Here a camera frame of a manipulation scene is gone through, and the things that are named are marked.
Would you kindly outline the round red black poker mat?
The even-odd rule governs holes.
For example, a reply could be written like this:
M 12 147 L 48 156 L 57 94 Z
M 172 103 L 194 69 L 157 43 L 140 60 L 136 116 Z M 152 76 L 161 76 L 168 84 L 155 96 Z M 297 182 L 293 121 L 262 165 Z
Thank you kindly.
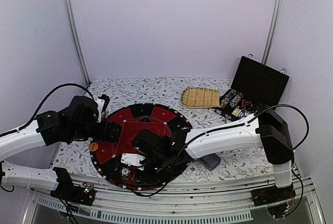
M 137 191 L 157 189 L 169 182 L 162 185 L 134 185 L 133 179 L 138 168 L 124 165 L 120 159 L 123 153 L 140 154 L 132 147 L 132 143 L 141 130 L 147 129 L 159 136 L 171 137 L 177 130 L 191 129 L 190 122 L 183 115 L 161 104 L 139 103 L 111 113 L 106 120 L 118 123 L 122 130 L 118 142 L 91 141 L 98 143 L 98 150 L 90 152 L 90 155 L 99 175 L 115 186 Z M 129 180 L 122 179 L 122 167 L 131 170 Z

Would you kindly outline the blue white poker chip stack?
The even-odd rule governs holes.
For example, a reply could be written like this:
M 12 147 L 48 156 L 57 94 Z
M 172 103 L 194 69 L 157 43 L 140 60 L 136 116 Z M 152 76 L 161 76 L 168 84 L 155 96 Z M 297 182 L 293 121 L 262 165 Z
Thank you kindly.
M 131 177 L 131 170 L 127 167 L 122 167 L 120 170 L 121 177 L 124 180 L 129 180 Z

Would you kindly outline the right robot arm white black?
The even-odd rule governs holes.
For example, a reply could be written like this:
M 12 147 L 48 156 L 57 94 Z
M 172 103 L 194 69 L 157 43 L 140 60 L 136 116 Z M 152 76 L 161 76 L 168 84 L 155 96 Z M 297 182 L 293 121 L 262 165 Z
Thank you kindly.
M 167 181 L 172 181 L 178 175 L 177 169 L 193 160 L 227 150 L 263 147 L 275 180 L 269 197 L 280 201 L 292 188 L 294 152 L 289 126 L 266 105 L 240 120 L 206 129 L 182 129 L 172 137 L 161 137 L 144 129 L 135 136 L 132 147 L 144 156 L 137 164 L 144 167 L 143 178 L 162 172 Z

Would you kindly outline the orange big blind button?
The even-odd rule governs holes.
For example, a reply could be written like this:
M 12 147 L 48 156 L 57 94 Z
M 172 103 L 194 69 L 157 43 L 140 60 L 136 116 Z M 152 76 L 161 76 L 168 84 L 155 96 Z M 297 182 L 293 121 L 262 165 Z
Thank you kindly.
M 90 145 L 89 145 L 89 151 L 90 152 L 95 152 L 97 150 L 98 150 L 98 143 L 96 143 L 96 142 L 90 143 Z

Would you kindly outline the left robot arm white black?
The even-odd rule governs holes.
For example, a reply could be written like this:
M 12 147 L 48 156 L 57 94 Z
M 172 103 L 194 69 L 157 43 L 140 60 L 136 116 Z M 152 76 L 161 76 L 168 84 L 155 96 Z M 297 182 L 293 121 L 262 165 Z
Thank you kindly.
M 97 99 L 75 96 L 63 110 L 38 114 L 31 122 L 1 134 L 1 187 L 5 190 L 15 186 L 44 189 L 64 202 L 92 206 L 96 194 L 93 185 L 74 185 L 66 169 L 20 166 L 8 162 L 7 158 L 58 142 L 118 141 L 121 126 L 105 120 L 108 103 L 106 95 Z

